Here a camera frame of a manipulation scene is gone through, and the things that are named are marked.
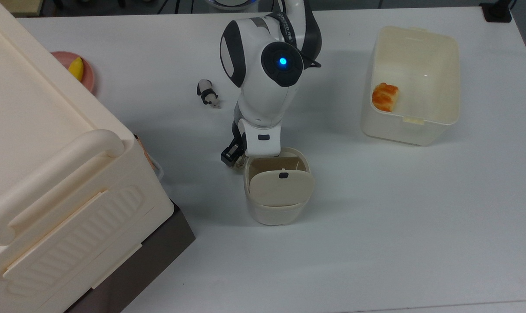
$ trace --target pink plate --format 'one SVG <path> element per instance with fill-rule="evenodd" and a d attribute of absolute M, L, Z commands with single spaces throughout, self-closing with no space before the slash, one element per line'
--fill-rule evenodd
<path fill-rule="evenodd" d="M 70 64 L 77 58 L 81 57 L 75 53 L 72 52 L 66 52 L 66 51 L 56 51 L 52 52 L 52 55 L 60 62 L 66 69 L 70 67 Z M 93 69 L 89 65 L 89 63 L 81 57 L 83 60 L 83 77 L 82 77 L 82 85 L 84 85 L 85 88 L 87 88 L 90 93 L 93 91 L 93 86 L 95 85 L 95 74 L 93 73 Z"/>

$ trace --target orange food piece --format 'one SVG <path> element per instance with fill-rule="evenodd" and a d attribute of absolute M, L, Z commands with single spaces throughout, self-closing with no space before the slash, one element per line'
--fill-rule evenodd
<path fill-rule="evenodd" d="M 373 91 L 373 105 L 381 111 L 392 112 L 396 101 L 398 101 L 399 93 L 398 87 L 380 83 Z"/>

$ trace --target floor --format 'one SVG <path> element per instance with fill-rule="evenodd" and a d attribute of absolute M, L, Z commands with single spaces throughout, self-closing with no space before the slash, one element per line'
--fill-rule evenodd
<path fill-rule="evenodd" d="M 102 16 L 128 14 L 191 14 L 211 13 L 214 9 L 205 0 L 60 0 L 63 9 L 53 0 L 44 0 L 41 16 Z M 310 0 L 314 10 L 360 10 L 371 8 L 418 8 L 477 6 L 481 0 Z M 259 12 L 277 10 L 273 0 L 260 0 Z M 526 46 L 526 0 L 516 0 L 512 14 Z"/>

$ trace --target white table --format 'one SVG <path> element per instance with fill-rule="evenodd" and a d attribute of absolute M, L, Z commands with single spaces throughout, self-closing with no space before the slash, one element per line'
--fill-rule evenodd
<path fill-rule="evenodd" d="M 294 224 L 270 227 L 249 216 L 241 173 L 219 159 L 239 93 L 219 40 L 252 15 L 21 20 L 48 50 L 93 64 L 96 95 L 165 168 L 197 236 L 125 312 L 526 301 L 526 49 L 515 23 L 489 24 L 478 7 L 316 12 L 323 67 L 303 74 L 282 143 L 302 151 L 317 185 Z M 389 24 L 460 45 L 461 117 L 429 147 L 359 127 L 371 50 Z M 213 81 L 223 109 L 201 103 L 199 79 Z"/>

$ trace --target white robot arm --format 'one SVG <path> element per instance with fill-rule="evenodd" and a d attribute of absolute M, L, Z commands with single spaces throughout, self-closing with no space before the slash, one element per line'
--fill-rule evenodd
<path fill-rule="evenodd" d="M 245 152 L 274 157 L 281 150 L 284 112 L 298 80 L 321 50 L 321 32 L 308 2 L 278 0 L 281 12 L 233 20 L 221 38 L 222 66 L 241 93 L 234 110 L 234 140 L 221 154 L 227 166 Z"/>

